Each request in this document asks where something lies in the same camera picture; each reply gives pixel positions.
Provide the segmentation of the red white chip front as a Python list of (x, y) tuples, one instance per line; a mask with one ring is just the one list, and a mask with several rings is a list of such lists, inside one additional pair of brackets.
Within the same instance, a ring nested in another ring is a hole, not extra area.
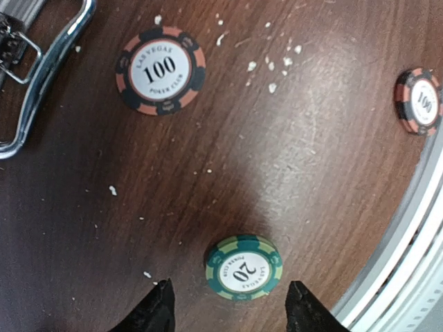
[(442, 85), (431, 70), (404, 71), (394, 88), (394, 103), (402, 127), (416, 136), (433, 135), (442, 121)]

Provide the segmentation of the aluminium poker case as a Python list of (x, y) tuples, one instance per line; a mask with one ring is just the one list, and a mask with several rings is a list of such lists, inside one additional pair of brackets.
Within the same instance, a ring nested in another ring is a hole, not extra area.
[[(26, 35), (44, 4), (44, 1), (1, 2), (1, 81), (10, 77), (27, 87), (15, 137), (10, 142), (1, 143), (2, 160), (16, 155), (24, 146), (35, 115), (55, 76), (96, 10), (94, 0), (83, 0), (78, 13), (44, 52)], [(36, 58), (26, 76), (19, 77), (14, 74), (12, 67), (20, 63), (27, 46), (36, 52)]]

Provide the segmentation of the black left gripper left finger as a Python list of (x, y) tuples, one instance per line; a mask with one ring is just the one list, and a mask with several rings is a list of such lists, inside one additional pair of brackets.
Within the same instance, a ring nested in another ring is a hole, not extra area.
[(174, 305), (172, 280), (161, 280), (110, 332), (174, 332)]

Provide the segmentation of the green chip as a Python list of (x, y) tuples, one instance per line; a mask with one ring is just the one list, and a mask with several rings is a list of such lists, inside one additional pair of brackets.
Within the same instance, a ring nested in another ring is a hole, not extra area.
[(206, 259), (206, 280), (220, 297), (251, 301), (279, 284), (283, 261), (272, 242), (253, 234), (240, 234), (214, 245)]

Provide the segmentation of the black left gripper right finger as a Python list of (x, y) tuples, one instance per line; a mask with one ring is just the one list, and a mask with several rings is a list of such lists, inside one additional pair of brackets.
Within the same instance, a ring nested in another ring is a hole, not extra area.
[(301, 281), (290, 283), (285, 309), (287, 332), (349, 332)]

